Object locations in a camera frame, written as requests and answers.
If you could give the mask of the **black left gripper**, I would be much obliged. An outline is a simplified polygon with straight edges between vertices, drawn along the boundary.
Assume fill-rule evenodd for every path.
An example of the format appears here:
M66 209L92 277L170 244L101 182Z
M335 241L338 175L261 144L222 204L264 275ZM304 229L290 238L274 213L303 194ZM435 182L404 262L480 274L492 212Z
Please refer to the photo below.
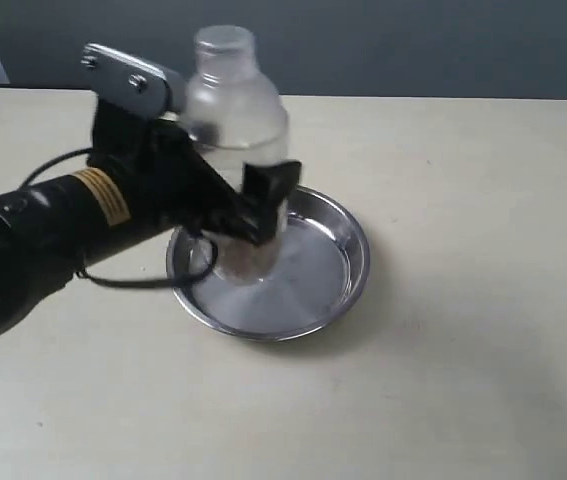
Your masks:
M101 227L90 245L131 245L177 226L264 245L279 229L281 206L296 189L302 163L245 164L241 194L204 158L175 121L144 119L103 99L96 104L87 166L114 183L129 218Z

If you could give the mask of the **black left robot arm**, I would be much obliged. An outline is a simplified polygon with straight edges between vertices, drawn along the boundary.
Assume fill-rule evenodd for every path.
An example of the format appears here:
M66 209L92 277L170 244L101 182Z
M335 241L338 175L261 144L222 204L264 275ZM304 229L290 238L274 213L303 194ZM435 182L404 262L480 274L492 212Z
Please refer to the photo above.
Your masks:
M277 230L274 171L232 188L188 134L99 100L84 169L0 195L0 334L104 259L182 226L261 245Z

